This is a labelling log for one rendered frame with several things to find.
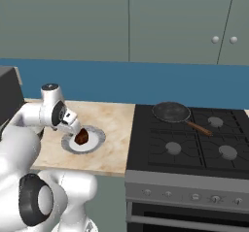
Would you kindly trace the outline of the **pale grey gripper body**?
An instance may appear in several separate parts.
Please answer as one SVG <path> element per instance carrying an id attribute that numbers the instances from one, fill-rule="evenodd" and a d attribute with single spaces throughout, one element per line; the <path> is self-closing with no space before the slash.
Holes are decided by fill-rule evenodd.
<path id="1" fill-rule="evenodd" d="M 81 129 L 81 123 L 77 118 L 69 125 L 69 133 L 72 135 L 78 135 Z"/>

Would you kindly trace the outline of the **brown steak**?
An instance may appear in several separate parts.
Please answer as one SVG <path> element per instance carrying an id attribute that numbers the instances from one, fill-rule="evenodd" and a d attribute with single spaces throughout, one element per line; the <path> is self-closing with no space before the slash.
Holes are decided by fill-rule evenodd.
<path id="1" fill-rule="evenodd" d="M 89 133 L 85 128 L 75 136 L 74 142 L 78 145 L 83 145 L 89 141 Z"/>

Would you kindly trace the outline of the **white plate with grey rim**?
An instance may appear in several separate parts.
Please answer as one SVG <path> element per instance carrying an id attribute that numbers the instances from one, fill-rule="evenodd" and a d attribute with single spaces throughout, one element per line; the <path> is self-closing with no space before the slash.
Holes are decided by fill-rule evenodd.
<path id="1" fill-rule="evenodd" d="M 75 143 L 75 135 L 66 134 L 61 139 L 62 148 L 74 154 L 87 154 L 99 149 L 106 139 L 104 131 L 91 125 L 85 125 L 84 128 L 89 134 L 86 143 L 78 145 Z"/>

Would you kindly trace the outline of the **dark grey appliance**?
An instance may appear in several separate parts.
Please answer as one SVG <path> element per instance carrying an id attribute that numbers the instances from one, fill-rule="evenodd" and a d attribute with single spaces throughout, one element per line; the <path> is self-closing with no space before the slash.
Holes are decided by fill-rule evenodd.
<path id="1" fill-rule="evenodd" d="M 0 126 L 24 104 L 14 67 L 0 66 Z"/>

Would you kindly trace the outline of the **black and grey stove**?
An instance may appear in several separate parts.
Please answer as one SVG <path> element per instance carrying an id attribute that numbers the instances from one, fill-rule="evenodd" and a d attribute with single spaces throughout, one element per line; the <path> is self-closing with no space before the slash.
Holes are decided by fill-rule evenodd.
<path id="1" fill-rule="evenodd" d="M 134 110 L 126 202 L 249 214 L 249 116 L 243 110 L 192 108 L 191 121 L 210 130 L 208 137 L 185 123 L 160 121 L 152 109 Z M 194 193 L 199 200 L 192 200 Z M 221 201 L 213 203 L 212 195 Z M 235 198 L 242 203 L 236 205 Z"/>

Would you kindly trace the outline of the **black oven door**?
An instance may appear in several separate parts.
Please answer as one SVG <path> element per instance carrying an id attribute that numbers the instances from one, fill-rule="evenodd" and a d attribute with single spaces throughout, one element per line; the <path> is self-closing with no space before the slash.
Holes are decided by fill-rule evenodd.
<path id="1" fill-rule="evenodd" d="M 237 213 L 216 212 L 202 209 L 180 208 L 173 206 L 161 206 L 145 203 L 127 202 L 126 216 L 131 217 L 132 215 L 249 228 L 249 214 L 243 215 Z M 135 222 L 126 222 L 126 224 L 127 232 L 211 232 L 206 230 L 158 226 Z"/>

